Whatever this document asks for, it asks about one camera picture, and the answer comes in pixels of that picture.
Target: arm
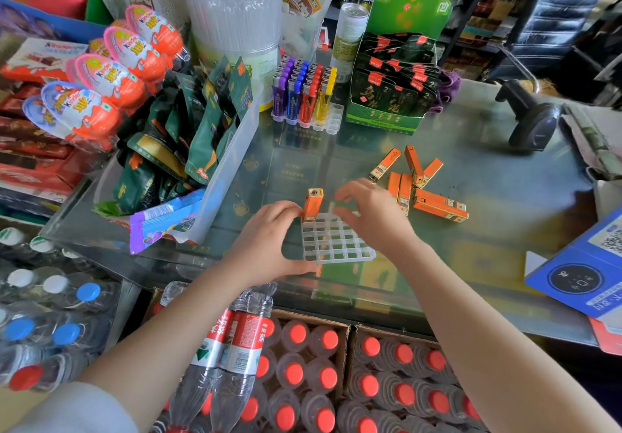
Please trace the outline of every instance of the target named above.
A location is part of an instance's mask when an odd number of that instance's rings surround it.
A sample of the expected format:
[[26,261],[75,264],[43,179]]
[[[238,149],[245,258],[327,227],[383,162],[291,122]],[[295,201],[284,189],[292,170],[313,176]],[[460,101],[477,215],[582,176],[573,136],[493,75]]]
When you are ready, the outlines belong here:
[[288,260],[281,252],[285,233],[300,212],[288,201],[263,206],[220,263],[87,368],[79,381],[112,394],[139,431],[151,426],[205,334],[245,288],[315,271],[314,262]]
[[384,189],[359,179],[337,190],[360,216],[334,213],[404,275],[460,384],[494,433],[620,432],[561,366],[488,305],[421,241]]

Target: contactless payment symbol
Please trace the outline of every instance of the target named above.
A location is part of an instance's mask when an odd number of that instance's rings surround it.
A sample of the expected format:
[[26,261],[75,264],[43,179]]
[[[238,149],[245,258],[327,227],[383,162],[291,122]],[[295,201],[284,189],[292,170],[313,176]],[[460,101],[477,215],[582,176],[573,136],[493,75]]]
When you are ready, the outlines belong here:
[[548,275],[548,283],[565,294],[588,294],[603,283],[603,277],[594,268],[583,264],[565,264]]

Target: translucent plastic bin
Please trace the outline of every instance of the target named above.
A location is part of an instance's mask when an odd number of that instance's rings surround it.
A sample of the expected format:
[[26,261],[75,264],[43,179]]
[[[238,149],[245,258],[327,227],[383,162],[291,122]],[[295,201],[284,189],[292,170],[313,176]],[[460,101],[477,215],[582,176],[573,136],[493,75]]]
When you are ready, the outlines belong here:
[[324,0],[322,10],[311,17],[299,17],[291,13],[283,14],[281,46],[286,54],[296,59],[314,60],[320,29],[331,1]]
[[[262,86],[258,84],[253,88],[253,98],[260,97]],[[237,128],[235,135],[231,139],[229,147],[225,151],[222,160],[219,162],[211,182],[207,185],[205,195],[201,201],[201,209],[194,225],[187,231],[168,232],[178,243],[192,241],[200,244],[205,239],[207,231],[212,226],[214,218],[218,213],[218,209],[225,198],[225,194],[229,190],[231,181],[237,172],[237,168],[244,159],[246,150],[259,126],[259,100],[253,100],[251,107],[246,111],[244,119]],[[108,166],[104,169],[97,183],[93,202],[112,201],[114,187],[116,186],[123,168],[113,157]],[[110,218],[110,221],[119,223],[129,228],[129,217]]]

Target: white sleeve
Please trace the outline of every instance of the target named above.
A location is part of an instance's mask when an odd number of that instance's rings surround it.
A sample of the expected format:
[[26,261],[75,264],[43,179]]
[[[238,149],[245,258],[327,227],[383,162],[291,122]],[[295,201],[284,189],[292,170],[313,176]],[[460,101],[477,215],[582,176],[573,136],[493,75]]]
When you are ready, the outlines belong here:
[[56,389],[6,433],[138,433],[111,394],[84,382]]

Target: clear plastic grid tray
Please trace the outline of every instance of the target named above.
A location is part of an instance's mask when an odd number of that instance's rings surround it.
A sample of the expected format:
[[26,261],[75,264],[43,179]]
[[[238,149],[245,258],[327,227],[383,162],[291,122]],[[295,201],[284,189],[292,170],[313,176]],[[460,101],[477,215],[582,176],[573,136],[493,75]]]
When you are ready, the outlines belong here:
[[331,213],[319,213],[315,221],[302,224],[302,245],[305,259],[320,264],[356,263],[376,257],[376,251]]

